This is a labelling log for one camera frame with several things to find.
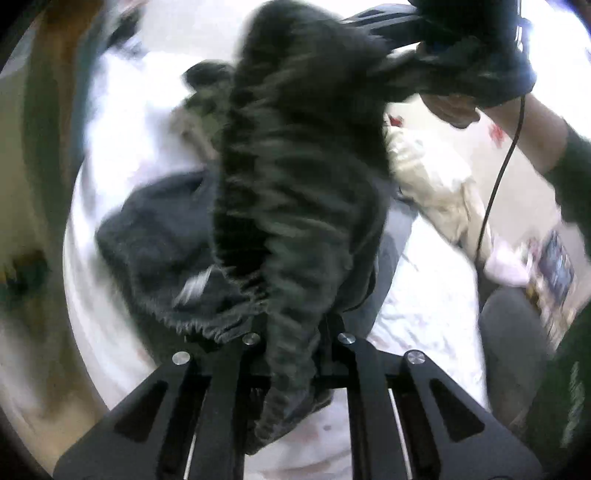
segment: person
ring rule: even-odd
[[[479,120],[471,98],[421,97],[433,114],[456,128],[466,128]],[[513,136],[520,104],[518,98],[485,109],[484,113]],[[591,142],[528,94],[517,145],[554,187],[563,219],[578,224],[589,255]],[[480,316],[488,390],[494,397],[491,406],[497,418],[530,447],[548,470],[558,469],[590,437],[591,305],[575,318],[552,356],[541,322],[517,297],[519,292],[515,290],[493,294]],[[511,409],[510,404],[517,405],[517,409]]]

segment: bolt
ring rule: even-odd
[[[242,337],[242,341],[244,344],[252,346],[256,345],[258,342],[261,341],[261,337],[257,333],[247,333],[244,337]]]
[[[184,365],[191,360],[191,355],[187,352],[176,352],[173,355],[173,362],[175,365]]]
[[[420,365],[425,363],[425,354],[419,350],[410,350],[407,359],[413,365]]]
[[[352,333],[343,332],[338,334],[337,340],[343,345],[351,345],[351,343],[355,343],[355,340],[357,339]]]

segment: person's hand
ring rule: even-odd
[[[480,120],[474,100],[463,95],[421,95],[433,115],[456,128],[467,128]]]

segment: black metal bracket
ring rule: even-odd
[[[376,350],[322,326],[318,376],[347,388],[355,480],[542,478],[535,456],[427,355]],[[251,332],[196,358],[177,352],[59,460],[56,480],[237,480],[249,395],[267,389],[264,339]]]

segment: beige garment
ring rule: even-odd
[[[468,164],[445,142],[405,128],[384,128],[390,170],[404,196],[413,199],[450,243],[460,243],[474,260],[484,205]],[[480,258],[492,250],[487,225]]]

